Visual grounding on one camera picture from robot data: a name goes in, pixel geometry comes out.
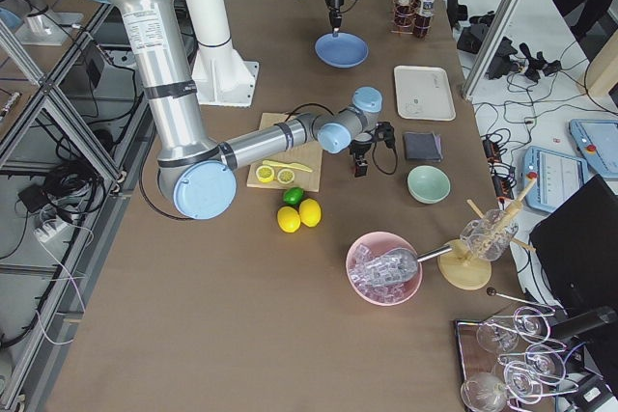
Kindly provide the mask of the lemon slice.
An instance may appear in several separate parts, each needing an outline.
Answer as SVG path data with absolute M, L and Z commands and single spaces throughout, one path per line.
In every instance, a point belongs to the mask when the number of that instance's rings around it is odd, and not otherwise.
M 255 170 L 255 176 L 260 183 L 270 183 L 275 180 L 275 170 L 273 167 L 262 164 Z
M 290 185 L 295 181 L 295 172 L 290 168 L 281 168 L 276 173 L 276 179 L 281 185 Z

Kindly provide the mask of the cream tray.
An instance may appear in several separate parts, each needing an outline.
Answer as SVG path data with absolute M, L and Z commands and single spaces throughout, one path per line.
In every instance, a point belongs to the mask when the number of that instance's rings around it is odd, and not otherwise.
M 398 115 L 407 120 L 450 122 L 456 118 L 448 75 L 438 67 L 394 68 Z

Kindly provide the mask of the green bowl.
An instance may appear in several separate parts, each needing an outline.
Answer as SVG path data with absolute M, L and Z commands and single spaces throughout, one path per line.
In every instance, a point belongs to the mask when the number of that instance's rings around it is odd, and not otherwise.
M 448 197 L 451 183 L 440 169 L 423 165 L 409 171 L 407 189 L 413 199 L 425 205 L 433 205 Z

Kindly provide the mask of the dark drink bottle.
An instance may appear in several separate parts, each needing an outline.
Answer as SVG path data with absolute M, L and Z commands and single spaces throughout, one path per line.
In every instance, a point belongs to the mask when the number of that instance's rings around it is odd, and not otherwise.
M 408 32 L 412 24 L 411 0 L 395 0 L 394 25 L 398 32 Z
M 420 0 L 413 30 L 416 38 L 423 39 L 427 36 L 434 14 L 434 3 L 435 0 Z

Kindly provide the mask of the metal ice scoop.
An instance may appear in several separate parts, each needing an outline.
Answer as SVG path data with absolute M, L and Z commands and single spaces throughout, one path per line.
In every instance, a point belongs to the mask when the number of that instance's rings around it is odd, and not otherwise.
M 407 248 L 389 250 L 367 264 L 369 282 L 375 287 L 405 283 L 418 274 L 421 262 L 439 257 L 451 250 L 450 245 L 443 245 L 421 255 Z

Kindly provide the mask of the blue teach pendant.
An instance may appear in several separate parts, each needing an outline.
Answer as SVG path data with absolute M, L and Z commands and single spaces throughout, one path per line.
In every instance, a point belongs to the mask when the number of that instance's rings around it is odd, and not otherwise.
M 597 172 L 617 172 L 617 122 L 573 119 L 569 130 L 584 159 Z
M 578 156 L 530 146 L 521 162 L 521 179 L 536 183 L 526 194 L 527 205 L 543 212 L 554 212 L 589 179 L 588 165 Z

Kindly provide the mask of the yellow lemon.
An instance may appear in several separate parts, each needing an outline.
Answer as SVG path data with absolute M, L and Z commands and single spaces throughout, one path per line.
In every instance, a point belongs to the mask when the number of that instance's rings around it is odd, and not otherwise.
M 282 206 L 278 209 L 276 220 L 284 233 L 295 233 L 301 225 L 298 211 L 291 206 Z
M 298 207 L 300 221 L 307 227 L 316 227 L 322 220 L 322 208 L 314 199 L 303 200 Z

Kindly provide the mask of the wooden mug tree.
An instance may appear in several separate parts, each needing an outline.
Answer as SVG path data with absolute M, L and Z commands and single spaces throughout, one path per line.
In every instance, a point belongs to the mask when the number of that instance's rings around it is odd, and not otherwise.
M 535 178 L 529 179 L 520 194 L 504 209 L 500 209 L 506 213 L 507 218 L 515 220 L 522 209 L 522 200 L 535 183 Z M 466 202 L 479 218 L 482 218 L 486 213 L 472 200 L 467 199 Z M 515 239 L 515 237 L 512 238 L 510 244 L 512 242 L 528 251 L 535 250 L 531 245 Z M 491 261 L 483 261 L 474 257 L 460 238 L 449 241 L 448 245 L 452 247 L 452 250 L 437 259 L 438 268 L 443 277 L 451 285 L 461 289 L 476 290 L 485 286 L 492 275 Z

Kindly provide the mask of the green lime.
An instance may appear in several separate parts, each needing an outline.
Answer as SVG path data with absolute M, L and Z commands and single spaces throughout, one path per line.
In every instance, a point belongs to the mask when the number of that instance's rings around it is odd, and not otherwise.
M 288 206 L 296 206 L 304 198 L 304 190 L 301 187 L 292 187 L 283 194 L 283 202 Z

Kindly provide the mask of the pink bowl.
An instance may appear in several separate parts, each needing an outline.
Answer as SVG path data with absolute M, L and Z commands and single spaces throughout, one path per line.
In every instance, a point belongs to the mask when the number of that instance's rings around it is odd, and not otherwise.
M 367 264 L 395 248 L 414 248 L 403 238 L 388 232 L 366 233 L 351 246 L 346 258 L 346 270 L 352 288 L 366 301 L 380 306 L 394 306 L 408 301 L 420 288 L 423 270 L 411 280 L 389 286 L 372 286 Z

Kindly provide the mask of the wooden cutting board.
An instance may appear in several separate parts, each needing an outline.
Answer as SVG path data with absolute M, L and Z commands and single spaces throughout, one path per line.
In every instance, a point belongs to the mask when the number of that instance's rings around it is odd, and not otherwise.
M 300 163 L 312 169 L 311 173 L 295 170 L 295 180 L 288 186 L 280 184 L 277 179 L 263 183 L 256 177 L 255 170 L 262 164 L 261 160 L 250 165 L 247 174 L 246 186 L 264 189 L 285 189 L 286 187 L 299 186 L 305 191 L 319 192 L 321 183 L 321 167 L 323 160 L 323 150 L 317 141 L 294 147 L 289 151 L 266 156 L 267 160 L 278 161 L 281 163 Z

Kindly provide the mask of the grey folded cloth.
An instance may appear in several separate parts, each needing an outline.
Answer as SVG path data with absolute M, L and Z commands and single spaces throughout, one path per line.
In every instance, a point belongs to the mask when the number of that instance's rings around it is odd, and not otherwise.
M 440 162 L 443 159 L 441 137 L 434 132 L 405 132 L 406 160 Z

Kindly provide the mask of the clear glass mug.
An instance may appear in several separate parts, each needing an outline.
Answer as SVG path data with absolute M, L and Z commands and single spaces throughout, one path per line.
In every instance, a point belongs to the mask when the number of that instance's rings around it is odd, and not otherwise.
M 518 230 L 517 222 L 507 218 L 504 211 L 491 209 L 482 218 L 470 221 L 461 232 L 460 239 L 474 257 L 496 261 L 509 247 Z

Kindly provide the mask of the yellow plastic knife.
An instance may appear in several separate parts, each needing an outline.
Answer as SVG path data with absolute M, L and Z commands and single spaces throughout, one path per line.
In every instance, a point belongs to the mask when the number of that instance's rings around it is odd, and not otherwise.
M 286 163 L 286 162 L 281 162 L 277 160 L 264 159 L 262 161 L 262 164 L 266 166 L 270 166 L 270 167 L 286 168 L 286 169 L 298 170 L 298 171 L 307 172 L 307 173 L 313 172 L 313 169 L 311 167 L 304 165 L 302 163 L 298 163 L 298 162 Z

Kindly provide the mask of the blue plate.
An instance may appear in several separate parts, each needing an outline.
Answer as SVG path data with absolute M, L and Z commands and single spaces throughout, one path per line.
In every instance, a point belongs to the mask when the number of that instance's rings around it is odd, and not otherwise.
M 362 64 L 369 55 L 367 43 L 349 33 L 325 34 L 315 42 L 315 52 L 327 65 L 350 69 Z

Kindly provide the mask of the wine glass rack tray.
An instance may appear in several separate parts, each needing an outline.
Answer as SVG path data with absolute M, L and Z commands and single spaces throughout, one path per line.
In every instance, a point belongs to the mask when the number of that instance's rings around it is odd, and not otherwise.
M 551 312 L 520 306 L 510 315 L 454 322 L 467 411 L 529 411 L 580 390 L 567 374 L 567 346 L 551 335 Z

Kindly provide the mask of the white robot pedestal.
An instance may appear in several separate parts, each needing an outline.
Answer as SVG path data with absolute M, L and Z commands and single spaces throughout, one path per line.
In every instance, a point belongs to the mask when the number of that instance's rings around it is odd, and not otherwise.
M 203 105 L 248 107 L 252 103 L 259 64 L 235 50 L 224 0 L 185 0 L 198 51 L 192 79 Z

